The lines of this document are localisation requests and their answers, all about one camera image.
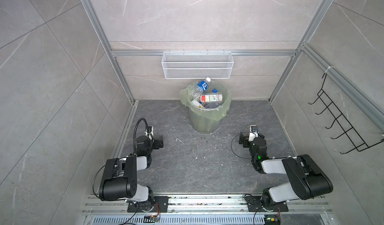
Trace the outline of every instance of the black cable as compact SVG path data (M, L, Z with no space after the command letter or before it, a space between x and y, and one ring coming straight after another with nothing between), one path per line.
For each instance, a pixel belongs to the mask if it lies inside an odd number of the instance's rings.
M96 195L96 193L95 193L95 180L96 180L96 176L99 174L99 172L103 169L105 167L105 165L104 166L102 166L98 171L97 171L97 173L96 173L96 175L95 175L95 177L94 177L94 179L93 179L93 183L92 183L92 191L93 191L93 195L95 195L98 199L100 199L100 200L102 200L98 195Z
M118 225L126 225L126 224L133 224L133 225L135 225L134 223L127 223L127 222L129 222L133 217L134 217L134 215L136 215L136 213L139 211L139 205L137 205L137 210L136 210L136 212L132 215L132 217L130 217L128 220L126 220L124 223L120 223L120 224L118 224Z
M255 214L253 215L253 225L255 225L255 216L256 216L256 213L257 213L258 211L260 211L260 209L262 209L262 208L263 208L263 206L261 206L261 208L257 209L256 212L255 212Z
M144 121L144 122L145 122L145 127L146 127L148 133L150 133L150 131L149 131L149 127L148 127L148 123L147 123L147 120L145 120L145 118L143 118L143 117L140 118L140 119L137 121L137 123L136 123L135 129L133 130L133 149L134 149L134 152L137 151L137 146L136 146L136 131L137 131L137 127L139 126L139 123L140 123L141 121Z
M232 142L233 142L233 140L234 140L236 137L238 137L241 133L242 133L242 132L240 132L239 134L237 134L237 135L232 139L232 141L231 141L231 150L232 150L233 154L236 155L236 156L239 157L239 158L250 159L250 160L252 160L252 158L241 157L241 156L237 155L237 154L234 152L234 150L233 150Z
M245 195L244 195L244 200L245 200L245 201L247 201L247 200L245 199L246 196L252 196L252 194L245 194Z

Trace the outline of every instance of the gray floor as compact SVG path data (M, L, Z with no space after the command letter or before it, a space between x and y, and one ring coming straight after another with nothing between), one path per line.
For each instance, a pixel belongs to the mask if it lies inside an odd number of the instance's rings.
M153 151L151 167L137 174L139 183L155 192L252 193L288 181L283 174L257 173L250 160L236 157L230 148L234 136L256 124L265 135L270 157L293 155L268 101L233 101L227 116L211 134L191 127L188 108L178 100L139 101L122 156L133 151L133 129L141 117L154 127L155 138L164 136L164 148ZM141 122L136 136L143 134ZM250 157L237 138L233 147L238 155Z

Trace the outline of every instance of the metal track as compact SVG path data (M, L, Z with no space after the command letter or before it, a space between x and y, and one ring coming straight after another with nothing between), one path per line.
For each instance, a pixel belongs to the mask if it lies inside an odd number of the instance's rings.
M295 63L297 59L299 58L300 54L302 53L301 47L304 45L304 43L308 43L308 41L313 36L314 32L316 31L317 27L319 26L321 20L323 19L324 15L328 11L329 7L331 6L333 0L322 0L319 8L317 9L314 17L312 18L310 25L308 26L307 30L305 31L303 37L301 38L301 41L299 45L297 46L297 53L295 58L291 59L285 68L284 72L282 73L279 81L277 82L275 88L273 89L271 95L269 96L269 101L273 102L277 96L277 94L280 92L281 88L283 87L285 81L287 80L289 74L291 73L293 67L295 66Z
M367 98L348 78L337 68L332 67L332 65L309 44L304 44L303 51L320 69L323 71L327 70L328 77L384 132L384 112L379 106Z
M111 53L111 51L112 51L111 46L109 45L107 37L106 37L106 35L103 31L103 28L100 24L100 21L97 18L97 15L96 15L96 12L92 6L91 0L80 0L80 1L84 6L85 12L87 13L87 15L89 17L89 20L91 21L92 26L95 29L97 36L99 37L100 43L103 46L105 53L107 54L108 59L111 62L112 67L116 72L116 75L118 76L118 79L119 79L119 81L120 81L120 83L124 89L125 94L127 95L129 101L133 104L134 98L133 98L132 93L128 87L128 83L125 80L125 77L124 77L124 75L120 69L120 66L118 65L115 57Z
M169 196L169 205L166 213L162 214L205 214L205 215L231 215L254 214L248 212L244 194L155 194L155 196ZM309 200L294 200L287 202L288 214L303 213L332 213L323 196ZM127 213L127 203L124 201L100 201L94 195L90 195L81 206L82 215L124 215ZM261 210L260 214L277 214Z
M274 49L274 50L266 50L266 49L260 49L260 50L241 50L241 49L229 49L229 50L223 50L223 49L215 49L215 50L161 50L161 49L142 49L142 50L136 50L136 49L127 49L127 50L112 50L112 55L114 56L132 56L132 55L142 55L142 56L148 56L148 55L163 55L164 52L231 52L232 55L290 55L294 56L296 53L296 50L285 50L285 49Z

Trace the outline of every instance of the aluminum rail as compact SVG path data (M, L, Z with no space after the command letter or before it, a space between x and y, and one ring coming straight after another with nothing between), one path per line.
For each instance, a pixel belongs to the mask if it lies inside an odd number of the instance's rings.
M118 62L116 61L115 57L113 57L111 53L111 46L108 43L107 37L103 31L103 28L100 24L99 19L97 18L96 12L92 6L91 0L80 0L81 3L84 6L85 12L87 13L89 20L91 21L91 24L96 31L97 36L99 37L100 43L103 46L105 53L108 56L109 61L112 64L113 69L115 70L116 75L118 76L118 79L124 89L125 94L127 95L130 103L134 103L135 100L132 96L132 92L128 87L128 83L125 80L125 77L121 71L120 66L118 65Z
M232 55L289 55L294 56L296 54L296 50L285 50L285 49L260 49L260 50L241 50L241 49L208 49L208 50L166 50L166 49L127 49L127 50L112 50L113 56L149 56L149 55L163 55L164 52L231 52Z
M322 0L321 1L319 8L317 9L314 17L312 18L312 20L310 22L310 25L308 26L303 37L301 38L299 45L297 46L296 56L289 61L288 65L286 66L285 70L283 71L279 81L277 81L275 88L273 89L271 95L269 96L268 100L270 102L273 102L275 100L277 94L280 92L280 90L283 87L285 81L287 80L289 74L291 73L293 67L295 66L297 59L300 57L300 55L302 53L301 47L304 45L304 43L308 43L308 41L311 39L311 37L313 36L317 27L319 26L321 20L323 19L324 15L328 11L329 7L331 6L332 2L333 2L333 0Z

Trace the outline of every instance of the white wire basket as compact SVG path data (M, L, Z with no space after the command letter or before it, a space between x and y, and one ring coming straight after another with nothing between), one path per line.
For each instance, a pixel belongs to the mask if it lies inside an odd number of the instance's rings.
M233 67L230 52L164 52L161 60L166 79L229 78Z

